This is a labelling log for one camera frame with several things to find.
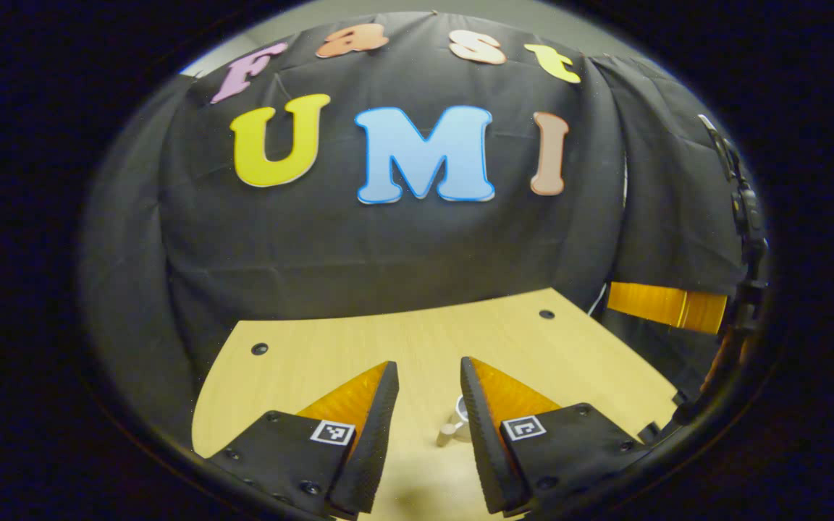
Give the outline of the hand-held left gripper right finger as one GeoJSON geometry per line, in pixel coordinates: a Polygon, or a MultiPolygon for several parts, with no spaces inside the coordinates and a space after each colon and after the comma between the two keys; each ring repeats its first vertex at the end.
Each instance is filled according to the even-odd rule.
{"type": "Polygon", "coordinates": [[[649,439],[619,428],[593,405],[562,407],[473,357],[460,361],[474,461],[492,514],[543,512],[618,477],[649,439]]]}

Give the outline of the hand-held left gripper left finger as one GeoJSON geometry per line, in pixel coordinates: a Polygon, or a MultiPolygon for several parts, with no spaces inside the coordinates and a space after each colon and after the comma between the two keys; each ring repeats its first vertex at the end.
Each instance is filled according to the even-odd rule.
{"type": "Polygon", "coordinates": [[[355,520],[373,510],[397,394],[397,364],[387,360],[298,413],[265,412],[211,461],[312,517],[355,520]]]}

